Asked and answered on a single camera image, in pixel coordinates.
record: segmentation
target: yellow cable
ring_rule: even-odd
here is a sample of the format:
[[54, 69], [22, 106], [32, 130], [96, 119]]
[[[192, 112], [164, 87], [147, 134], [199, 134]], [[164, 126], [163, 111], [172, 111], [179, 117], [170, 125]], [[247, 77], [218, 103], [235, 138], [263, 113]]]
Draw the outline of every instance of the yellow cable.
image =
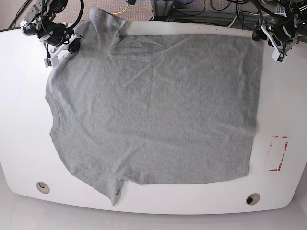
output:
[[128, 9], [128, 6], [129, 6], [129, 4], [127, 4], [127, 6], [126, 6], [126, 8], [123, 10], [123, 11], [121, 11], [121, 12], [118, 12], [118, 13], [113, 13], [113, 15], [116, 15], [116, 14], [120, 14], [120, 13], [123, 13], [123, 12], [125, 12], [127, 9]]

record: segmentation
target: white table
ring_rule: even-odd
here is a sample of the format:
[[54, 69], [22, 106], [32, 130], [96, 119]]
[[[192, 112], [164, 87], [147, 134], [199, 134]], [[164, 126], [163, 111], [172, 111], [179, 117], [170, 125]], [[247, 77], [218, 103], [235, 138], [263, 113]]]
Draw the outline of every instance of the white table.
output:
[[[251, 36], [251, 32], [237, 29], [167, 22], [130, 22], [126, 34]], [[282, 208], [291, 201], [307, 161], [307, 44], [295, 46], [284, 65], [274, 62], [273, 48], [265, 46], [258, 127], [248, 176], [191, 185], [127, 182], [114, 207], [106, 196], [67, 171], [51, 142], [52, 116], [44, 98], [51, 69], [45, 68], [38, 39], [19, 30], [7, 31], [0, 33], [0, 44], [0, 162], [13, 192], [74, 206], [157, 214], [250, 212]], [[281, 169], [269, 171], [278, 169], [286, 141]], [[37, 190], [38, 181], [49, 185], [49, 194]], [[252, 193], [261, 198], [249, 206], [246, 198]]]

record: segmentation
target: gray t-shirt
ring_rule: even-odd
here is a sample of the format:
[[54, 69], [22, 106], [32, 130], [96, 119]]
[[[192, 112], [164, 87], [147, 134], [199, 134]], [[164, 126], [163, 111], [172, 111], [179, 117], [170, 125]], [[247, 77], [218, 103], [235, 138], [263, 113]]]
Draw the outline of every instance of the gray t-shirt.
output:
[[91, 10], [80, 51], [49, 76], [52, 141], [69, 172], [114, 205], [124, 182], [204, 184], [248, 175], [262, 46], [222, 35], [121, 37]]

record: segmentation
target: circular hole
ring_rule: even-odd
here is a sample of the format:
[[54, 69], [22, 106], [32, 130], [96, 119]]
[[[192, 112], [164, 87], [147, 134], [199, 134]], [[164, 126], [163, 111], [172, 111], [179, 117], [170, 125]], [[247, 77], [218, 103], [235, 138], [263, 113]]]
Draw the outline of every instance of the circular hole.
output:
[[37, 182], [36, 187], [43, 194], [47, 194], [50, 192], [49, 186], [44, 182]]
[[258, 193], [253, 193], [246, 198], [246, 204], [255, 205], [260, 200], [260, 195]]

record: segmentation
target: t-shirt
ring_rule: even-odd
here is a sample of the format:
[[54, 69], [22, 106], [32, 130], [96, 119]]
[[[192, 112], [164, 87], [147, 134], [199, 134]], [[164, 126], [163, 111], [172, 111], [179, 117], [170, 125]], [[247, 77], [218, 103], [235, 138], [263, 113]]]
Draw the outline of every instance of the t-shirt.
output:
[[49, 76], [52, 141], [114, 205], [125, 181], [204, 184], [248, 175], [262, 48], [222, 35], [125, 36], [90, 10], [80, 51]]

